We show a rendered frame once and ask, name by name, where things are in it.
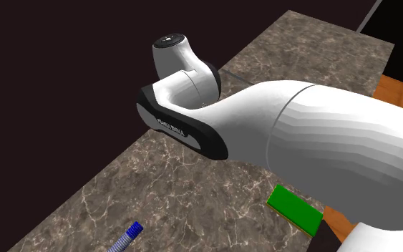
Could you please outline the green flat sponge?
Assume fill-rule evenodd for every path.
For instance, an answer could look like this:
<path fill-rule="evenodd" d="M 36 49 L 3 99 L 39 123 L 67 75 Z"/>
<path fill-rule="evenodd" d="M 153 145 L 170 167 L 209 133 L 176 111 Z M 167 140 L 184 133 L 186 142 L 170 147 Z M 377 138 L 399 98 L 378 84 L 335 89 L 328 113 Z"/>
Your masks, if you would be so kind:
<path fill-rule="evenodd" d="M 316 235 L 323 220 L 323 213 L 280 184 L 275 186 L 266 205 L 310 238 Z"/>

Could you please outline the blue and grey striped pen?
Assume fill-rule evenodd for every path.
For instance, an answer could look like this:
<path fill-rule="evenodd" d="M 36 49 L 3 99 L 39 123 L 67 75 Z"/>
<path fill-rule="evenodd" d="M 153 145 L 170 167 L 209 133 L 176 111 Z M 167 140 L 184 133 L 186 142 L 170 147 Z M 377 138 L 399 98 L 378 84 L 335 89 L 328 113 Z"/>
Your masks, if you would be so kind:
<path fill-rule="evenodd" d="M 140 223 L 135 221 L 107 250 L 107 252 L 125 252 L 125 249 L 139 236 L 143 231 Z"/>

